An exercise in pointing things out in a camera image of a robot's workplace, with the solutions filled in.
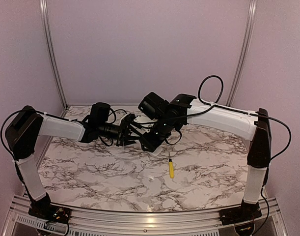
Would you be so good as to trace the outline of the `white remote control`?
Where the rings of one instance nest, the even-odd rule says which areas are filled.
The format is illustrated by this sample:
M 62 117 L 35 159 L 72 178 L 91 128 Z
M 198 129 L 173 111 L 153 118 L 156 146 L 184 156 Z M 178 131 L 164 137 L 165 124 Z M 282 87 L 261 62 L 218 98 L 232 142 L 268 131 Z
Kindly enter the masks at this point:
M 149 119 L 148 117 L 146 117 L 144 115 L 137 115 L 135 122 L 145 126 L 146 132 L 150 132 L 150 130 L 153 128 L 153 125 L 154 125 L 154 121 L 152 121 L 151 119 Z M 162 148 L 159 146 L 155 151 L 147 151 L 147 152 L 153 156 L 158 156 L 161 151 L 162 151 Z

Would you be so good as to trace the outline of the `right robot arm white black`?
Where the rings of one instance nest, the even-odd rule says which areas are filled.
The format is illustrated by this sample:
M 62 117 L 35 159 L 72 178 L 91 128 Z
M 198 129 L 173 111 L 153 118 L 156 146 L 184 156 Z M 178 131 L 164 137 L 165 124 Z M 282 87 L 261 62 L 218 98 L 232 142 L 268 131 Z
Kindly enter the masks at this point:
M 168 102 L 151 92 L 138 108 L 154 121 L 150 131 L 140 139 L 147 151 L 154 152 L 172 130 L 180 131 L 187 124 L 203 125 L 232 133 L 250 141 L 247 155 L 248 173 L 241 206 L 236 209 L 240 220 L 247 220 L 258 210 L 258 201 L 271 161 L 271 130 L 264 109 L 252 114 L 211 103 L 199 105 L 193 95 L 179 94 Z

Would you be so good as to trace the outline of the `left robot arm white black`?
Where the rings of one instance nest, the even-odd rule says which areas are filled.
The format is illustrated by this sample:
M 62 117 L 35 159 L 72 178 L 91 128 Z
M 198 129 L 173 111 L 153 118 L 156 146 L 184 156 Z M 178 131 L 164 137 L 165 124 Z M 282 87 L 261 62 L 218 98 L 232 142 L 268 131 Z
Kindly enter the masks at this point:
M 81 121 L 39 112 L 32 106 L 25 106 L 13 114 L 14 119 L 6 128 L 5 137 L 17 174 L 30 198 L 32 210 L 45 219 L 50 219 L 55 214 L 55 208 L 51 205 L 51 199 L 40 180 L 35 164 L 34 148 L 38 137 L 67 138 L 81 143 L 90 143 L 105 137 L 115 141 L 117 146 L 136 143 L 141 134 L 131 126 L 135 115 L 128 114 L 120 125 L 115 125 L 108 121 L 113 113 L 110 104 L 98 102 Z

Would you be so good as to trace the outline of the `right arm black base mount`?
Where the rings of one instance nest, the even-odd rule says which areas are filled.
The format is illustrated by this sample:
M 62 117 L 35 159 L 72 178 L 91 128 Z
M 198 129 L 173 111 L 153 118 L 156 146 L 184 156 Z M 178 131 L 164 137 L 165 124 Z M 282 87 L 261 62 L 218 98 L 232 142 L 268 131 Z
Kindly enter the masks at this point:
M 233 207 L 219 211 L 222 225 L 236 224 L 245 221 L 251 221 L 262 216 L 259 207 Z

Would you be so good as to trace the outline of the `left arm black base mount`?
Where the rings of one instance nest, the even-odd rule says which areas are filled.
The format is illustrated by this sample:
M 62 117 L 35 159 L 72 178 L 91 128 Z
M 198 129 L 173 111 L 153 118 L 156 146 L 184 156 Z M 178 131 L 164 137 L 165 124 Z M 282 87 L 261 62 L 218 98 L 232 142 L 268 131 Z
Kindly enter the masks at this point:
M 71 209 L 62 206 L 31 206 L 28 214 L 48 222 L 67 224 L 71 215 Z

